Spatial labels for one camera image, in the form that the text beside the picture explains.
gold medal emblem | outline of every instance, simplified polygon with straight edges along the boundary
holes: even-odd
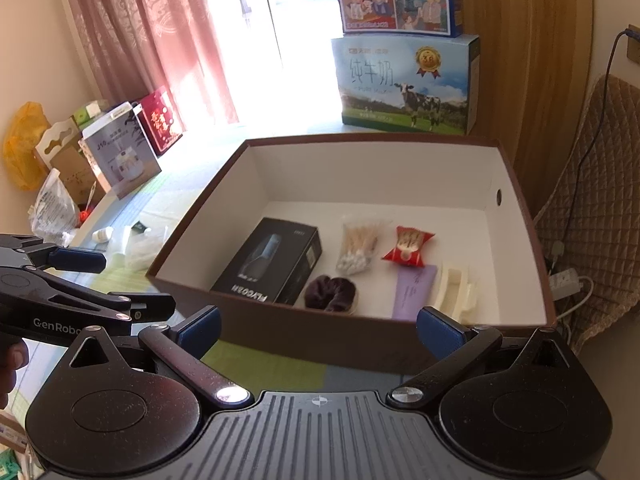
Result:
[[[440,77],[438,69],[442,64],[440,53],[432,46],[422,46],[415,53],[415,62],[418,64],[418,72],[422,77],[428,72],[436,79]]]

open box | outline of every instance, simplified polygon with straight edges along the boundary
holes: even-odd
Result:
[[[390,221],[372,268],[351,277],[359,293],[352,316],[305,309],[302,295],[289,306],[209,291],[265,216],[318,227],[323,252],[309,279],[335,276],[346,214]],[[148,276],[186,315],[217,305],[223,340],[316,362],[415,373],[433,357],[414,322],[390,318],[398,268],[380,257],[395,245],[395,225],[436,233],[422,250],[428,264],[468,267],[477,285],[474,324],[526,335],[555,323],[542,252],[513,170],[495,141],[474,137],[247,140],[182,219]]]

quilted cushion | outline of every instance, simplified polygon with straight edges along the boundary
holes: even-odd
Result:
[[[593,139],[602,111],[604,78],[591,95],[569,161],[534,223],[546,256],[562,237],[577,167]],[[602,131],[582,165],[574,218],[559,269],[590,276],[594,292],[570,319],[572,348],[626,314],[640,299],[640,90],[609,78]]]

black product box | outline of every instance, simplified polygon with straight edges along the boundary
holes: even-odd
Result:
[[[318,228],[263,218],[211,290],[294,304],[320,254]]]

green mat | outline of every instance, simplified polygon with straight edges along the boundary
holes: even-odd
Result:
[[[255,397],[263,390],[316,392],[322,389],[326,365],[292,359],[218,341],[202,361]]]

